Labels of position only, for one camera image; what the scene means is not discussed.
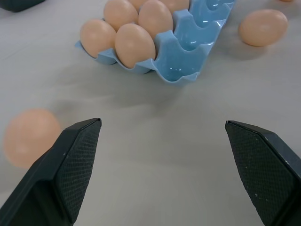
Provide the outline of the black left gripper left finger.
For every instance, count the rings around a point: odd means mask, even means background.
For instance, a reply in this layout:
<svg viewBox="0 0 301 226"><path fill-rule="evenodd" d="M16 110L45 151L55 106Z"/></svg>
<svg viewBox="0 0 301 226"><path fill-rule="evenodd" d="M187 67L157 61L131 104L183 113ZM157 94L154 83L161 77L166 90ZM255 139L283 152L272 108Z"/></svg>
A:
<svg viewBox="0 0 301 226"><path fill-rule="evenodd" d="M73 226L92 175L100 118L77 122L28 169L0 208L0 226Z"/></svg>

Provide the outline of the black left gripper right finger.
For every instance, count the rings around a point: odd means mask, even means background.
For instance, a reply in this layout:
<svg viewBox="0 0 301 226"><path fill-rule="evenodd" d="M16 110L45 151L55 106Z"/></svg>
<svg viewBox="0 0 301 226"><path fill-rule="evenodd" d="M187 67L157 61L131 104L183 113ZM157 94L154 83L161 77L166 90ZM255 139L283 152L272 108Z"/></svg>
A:
<svg viewBox="0 0 301 226"><path fill-rule="evenodd" d="M274 132L226 121L243 186L265 226L301 226L301 158Z"/></svg>

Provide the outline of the blue plastic egg tray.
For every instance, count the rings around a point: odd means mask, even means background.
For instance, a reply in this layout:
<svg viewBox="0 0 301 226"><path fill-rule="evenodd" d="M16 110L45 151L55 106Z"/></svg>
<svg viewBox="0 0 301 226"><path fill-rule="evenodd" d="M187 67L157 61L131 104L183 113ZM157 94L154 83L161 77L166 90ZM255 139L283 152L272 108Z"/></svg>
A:
<svg viewBox="0 0 301 226"><path fill-rule="evenodd" d="M194 81L200 74L207 57L230 15L235 0L190 0L188 9L171 13L173 31L156 35L154 41L156 58L136 63L134 68L125 67L117 57L115 49L91 57L97 62L119 64L133 73L155 71L168 83Z"/></svg>

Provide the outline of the beige egg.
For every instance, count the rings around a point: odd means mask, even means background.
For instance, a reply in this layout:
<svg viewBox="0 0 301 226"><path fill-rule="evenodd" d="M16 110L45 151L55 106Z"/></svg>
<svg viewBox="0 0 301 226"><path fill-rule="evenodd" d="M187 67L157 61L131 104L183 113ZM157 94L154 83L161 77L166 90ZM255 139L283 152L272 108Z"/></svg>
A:
<svg viewBox="0 0 301 226"><path fill-rule="evenodd" d="M138 25L154 40L156 35L173 31L174 23L169 9L159 0L147 0L140 8Z"/></svg>
<svg viewBox="0 0 301 226"><path fill-rule="evenodd" d="M279 41L286 33L288 19L280 11L261 9L249 13L239 24L241 40L251 46L265 47Z"/></svg>
<svg viewBox="0 0 301 226"><path fill-rule="evenodd" d="M188 9L190 6L190 0L160 0L169 9L171 13L175 11L181 11Z"/></svg>
<svg viewBox="0 0 301 226"><path fill-rule="evenodd" d="M80 42L84 50L93 58L98 53L115 49L116 31L101 19L90 19L80 29Z"/></svg>
<svg viewBox="0 0 301 226"><path fill-rule="evenodd" d="M14 166L28 169L52 147L60 133L60 123L50 111L21 112L5 129L4 154Z"/></svg>
<svg viewBox="0 0 301 226"><path fill-rule="evenodd" d="M116 32L125 24L138 22L138 12L128 0L108 0L103 9L103 17Z"/></svg>
<svg viewBox="0 0 301 226"><path fill-rule="evenodd" d="M140 7L147 1L147 0L128 0L136 9L137 12L139 12Z"/></svg>
<svg viewBox="0 0 301 226"><path fill-rule="evenodd" d="M120 62L127 68L136 63L156 58L156 48L152 37L136 24L125 24L117 31L115 50Z"/></svg>

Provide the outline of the dark rounded object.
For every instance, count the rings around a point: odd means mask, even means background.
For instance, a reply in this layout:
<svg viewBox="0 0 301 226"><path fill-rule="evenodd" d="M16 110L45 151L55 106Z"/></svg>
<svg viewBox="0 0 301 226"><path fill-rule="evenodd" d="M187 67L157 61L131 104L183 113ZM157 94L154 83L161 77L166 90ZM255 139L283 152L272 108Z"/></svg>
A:
<svg viewBox="0 0 301 226"><path fill-rule="evenodd" d="M44 1L45 0L0 0L0 8L10 12L20 12Z"/></svg>

